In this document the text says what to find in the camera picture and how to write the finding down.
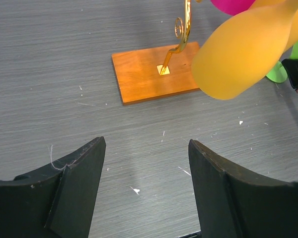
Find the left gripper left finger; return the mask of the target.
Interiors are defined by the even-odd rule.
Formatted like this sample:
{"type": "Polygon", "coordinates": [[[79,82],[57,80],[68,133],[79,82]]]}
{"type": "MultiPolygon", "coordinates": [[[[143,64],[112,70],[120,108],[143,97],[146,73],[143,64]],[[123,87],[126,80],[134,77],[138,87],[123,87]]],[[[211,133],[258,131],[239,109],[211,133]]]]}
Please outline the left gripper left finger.
{"type": "Polygon", "coordinates": [[[89,236],[106,143],[97,137],[52,164],[0,180],[0,238],[89,236]]]}

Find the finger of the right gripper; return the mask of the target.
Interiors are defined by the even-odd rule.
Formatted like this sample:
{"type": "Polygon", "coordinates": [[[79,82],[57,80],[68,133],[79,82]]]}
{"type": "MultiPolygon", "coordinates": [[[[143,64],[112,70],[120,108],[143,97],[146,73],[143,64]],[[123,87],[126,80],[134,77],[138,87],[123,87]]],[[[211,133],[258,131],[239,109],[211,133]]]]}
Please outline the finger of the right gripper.
{"type": "Polygon", "coordinates": [[[282,65],[286,70],[292,88],[298,93],[298,59],[284,59],[282,65]]]}

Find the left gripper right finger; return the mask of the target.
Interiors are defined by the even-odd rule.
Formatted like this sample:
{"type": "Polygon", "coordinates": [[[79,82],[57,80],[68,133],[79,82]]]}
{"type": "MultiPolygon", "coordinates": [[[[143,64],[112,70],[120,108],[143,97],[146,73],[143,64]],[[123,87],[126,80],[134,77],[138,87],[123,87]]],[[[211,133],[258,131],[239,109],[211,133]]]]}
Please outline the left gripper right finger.
{"type": "Polygon", "coordinates": [[[242,167],[190,140],[189,164],[204,238],[298,238],[298,181],[242,167]]]}

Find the green plastic wine glass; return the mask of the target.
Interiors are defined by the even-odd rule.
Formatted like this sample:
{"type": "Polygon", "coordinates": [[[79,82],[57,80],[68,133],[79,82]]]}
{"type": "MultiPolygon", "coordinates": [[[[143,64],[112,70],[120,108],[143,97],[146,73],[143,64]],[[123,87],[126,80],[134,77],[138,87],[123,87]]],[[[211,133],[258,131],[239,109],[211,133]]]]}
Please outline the green plastic wine glass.
{"type": "Polygon", "coordinates": [[[298,42],[292,47],[292,52],[288,59],[277,61],[273,68],[266,74],[266,77],[275,83],[283,83],[288,77],[288,73],[296,75],[296,68],[298,66],[298,42]]]}

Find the yellow wine glass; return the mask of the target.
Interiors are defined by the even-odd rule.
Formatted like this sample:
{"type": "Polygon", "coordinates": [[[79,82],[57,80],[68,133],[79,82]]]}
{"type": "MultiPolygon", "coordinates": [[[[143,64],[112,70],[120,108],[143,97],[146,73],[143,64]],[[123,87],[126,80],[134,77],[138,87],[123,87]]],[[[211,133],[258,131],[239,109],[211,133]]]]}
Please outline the yellow wine glass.
{"type": "Polygon", "coordinates": [[[201,91],[230,100],[259,82],[277,63],[290,36],[298,0],[243,11],[220,25],[192,60],[201,91]]]}
{"type": "MultiPolygon", "coordinates": [[[[262,7],[262,6],[270,6],[270,5],[276,5],[279,3],[284,2],[283,0],[256,0],[249,9],[262,7]]],[[[288,50],[290,47],[292,47],[296,42],[298,41],[298,10],[295,13],[292,27],[290,30],[290,36],[288,39],[288,42],[286,44],[286,47],[284,51],[288,50]]]]}

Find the magenta plastic wine glass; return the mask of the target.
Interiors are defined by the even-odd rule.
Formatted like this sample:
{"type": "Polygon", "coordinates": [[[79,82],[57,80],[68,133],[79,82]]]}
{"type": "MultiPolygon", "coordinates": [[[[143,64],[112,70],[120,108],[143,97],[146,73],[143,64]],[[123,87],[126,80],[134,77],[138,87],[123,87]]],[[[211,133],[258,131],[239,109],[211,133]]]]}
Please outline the magenta plastic wine glass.
{"type": "Polygon", "coordinates": [[[221,12],[234,16],[248,10],[255,0],[210,0],[221,12]]]}

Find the gold wire wine glass rack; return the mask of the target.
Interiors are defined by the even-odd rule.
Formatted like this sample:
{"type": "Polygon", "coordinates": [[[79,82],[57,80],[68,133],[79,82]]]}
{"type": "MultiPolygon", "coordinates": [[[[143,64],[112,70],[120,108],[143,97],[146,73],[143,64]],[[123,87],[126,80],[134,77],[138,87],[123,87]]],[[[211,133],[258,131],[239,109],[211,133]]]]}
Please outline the gold wire wine glass rack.
{"type": "Polygon", "coordinates": [[[124,105],[198,90],[191,62],[199,50],[189,42],[191,1],[184,1],[184,17],[175,20],[179,44],[112,54],[112,62],[124,105]]]}

